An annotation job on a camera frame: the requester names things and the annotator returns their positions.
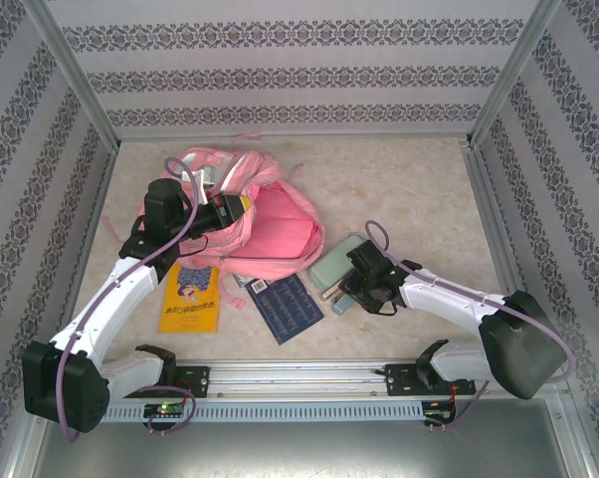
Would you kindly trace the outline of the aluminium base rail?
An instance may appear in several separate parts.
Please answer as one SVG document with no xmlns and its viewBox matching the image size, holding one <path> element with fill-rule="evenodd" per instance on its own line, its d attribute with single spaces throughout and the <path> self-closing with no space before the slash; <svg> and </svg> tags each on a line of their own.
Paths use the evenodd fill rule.
<svg viewBox="0 0 599 478">
<path fill-rule="evenodd" d="M 384 399 L 387 359 L 193 360 L 210 368 L 208 399 L 227 401 L 328 401 Z"/>
</svg>

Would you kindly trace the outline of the aluminium frame post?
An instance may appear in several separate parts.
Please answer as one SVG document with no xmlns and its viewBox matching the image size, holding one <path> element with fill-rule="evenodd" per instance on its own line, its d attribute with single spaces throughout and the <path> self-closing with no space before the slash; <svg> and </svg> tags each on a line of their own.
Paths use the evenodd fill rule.
<svg viewBox="0 0 599 478">
<path fill-rule="evenodd" d="M 467 135 L 471 148 L 483 141 L 491 124 L 502 108 L 508 93 L 528 62 L 533 49 L 542 37 L 561 0 L 538 0 L 524 25 L 492 91 L 487 97 L 476 121 Z"/>
<path fill-rule="evenodd" d="M 92 123 L 109 151 L 118 153 L 120 139 L 101 105 L 62 28 L 54 18 L 46 0 L 21 0 L 38 32 L 48 45 L 69 85 L 75 91 Z"/>
</svg>

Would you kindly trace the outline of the aluminium table side rail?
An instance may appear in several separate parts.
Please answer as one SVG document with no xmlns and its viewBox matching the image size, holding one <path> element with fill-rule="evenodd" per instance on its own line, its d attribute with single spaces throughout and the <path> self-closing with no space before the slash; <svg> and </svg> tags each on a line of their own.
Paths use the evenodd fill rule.
<svg viewBox="0 0 599 478">
<path fill-rule="evenodd" d="M 499 283 L 508 295 L 524 290 L 483 161 L 466 139 L 459 144 Z"/>
<path fill-rule="evenodd" d="M 74 316 L 74 310 L 79 298 L 82 281 L 88 266 L 91 250 L 98 232 L 100 215 L 104 208 L 107 190 L 109 188 L 111 177 L 113 174 L 116 159 L 119 154 L 120 145 L 115 146 L 107 158 L 106 165 L 103 167 L 100 176 L 100 182 L 97 188 L 97 195 L 92 203 L 89 221 L 85 234 L 82 238 L 83 242 L 77 256 L 78 262 L 72 273 L 69 289 L 65 296 L 65 304 L 58 317 L 53 336 L 60 332 L 67 324 L 69 324 Z"/>
</svg>

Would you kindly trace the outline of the yellow book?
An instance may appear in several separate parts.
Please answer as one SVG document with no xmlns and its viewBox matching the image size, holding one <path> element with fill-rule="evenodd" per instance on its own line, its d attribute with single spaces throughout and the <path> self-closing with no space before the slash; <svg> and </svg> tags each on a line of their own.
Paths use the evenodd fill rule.
<svg viewBox="0 0 599 478">
<path fill-rule="evenodd" d="M 175 265 L 166 276 L 158 326 L 166 334 L 215 334 L 220 294 L 216 268 L 188 269 Z"/>
</svg>

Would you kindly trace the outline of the grey metal sheet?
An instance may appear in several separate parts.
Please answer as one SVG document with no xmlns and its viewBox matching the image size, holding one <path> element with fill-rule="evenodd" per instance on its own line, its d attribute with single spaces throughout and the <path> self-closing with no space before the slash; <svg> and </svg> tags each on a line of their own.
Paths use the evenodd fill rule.
<svg viewBox="0 0 599 478">
<path fill-rule="evenodd" d="M 106 423 L 67 442 L 29 419 L 5 478 L 599 478 L 563 401 L 486 399 L 454 427 L 416 421 Z"/>
</svg>

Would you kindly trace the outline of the pink backpack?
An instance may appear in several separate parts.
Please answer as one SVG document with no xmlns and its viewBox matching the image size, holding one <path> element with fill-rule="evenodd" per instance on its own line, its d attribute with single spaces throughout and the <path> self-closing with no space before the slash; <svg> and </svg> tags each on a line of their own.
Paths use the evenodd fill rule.
<svg viewBox="0 0 599 478">
<path fill-rule="evenodd" d="M 252 209 L 208 240 L 181 242 L 187 256 L 174 265 L 275 281 L 316 261 L 325 242 L 323 223 L 313 204 L 290 185 L 273 154 L 193 147 L 158 179 L 180 182 L 177 173 L 184 170 L 194 186 L 192 170 L 204 165 L 214 166 L 216 172 L 215 186 L 206 196 L 244 195 L 252 200 Z"/>
</svg>

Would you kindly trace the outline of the pale green pencil case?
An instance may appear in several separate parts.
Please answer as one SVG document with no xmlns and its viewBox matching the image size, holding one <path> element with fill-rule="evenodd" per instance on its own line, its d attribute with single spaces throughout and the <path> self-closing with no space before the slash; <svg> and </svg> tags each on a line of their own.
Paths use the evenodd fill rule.
<svg viewBox="0 0 599 478">
<path fill-rule="evenodd" d="M 353 266 L 347 254 L 361 245 L 366 238 L 360 234 L 349 234 L 339 241 L 308 268 L 308 276 L 314 285 L 322 292 L 338 283 Z"/>
</svg>

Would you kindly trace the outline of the dark blue book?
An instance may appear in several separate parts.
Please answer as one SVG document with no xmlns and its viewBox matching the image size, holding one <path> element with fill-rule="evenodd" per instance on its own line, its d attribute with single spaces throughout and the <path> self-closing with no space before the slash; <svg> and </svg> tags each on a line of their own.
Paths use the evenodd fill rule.
<svg viewBox="0 0 599 478">
<path fill-rule="evenodd" d="M 278 345 L 283 345 L 324 318 L 324 313 L 297 274 L 276 280 L 234 274 L 248 296 L 246 309 L 256 311 Z"/>
</svg>

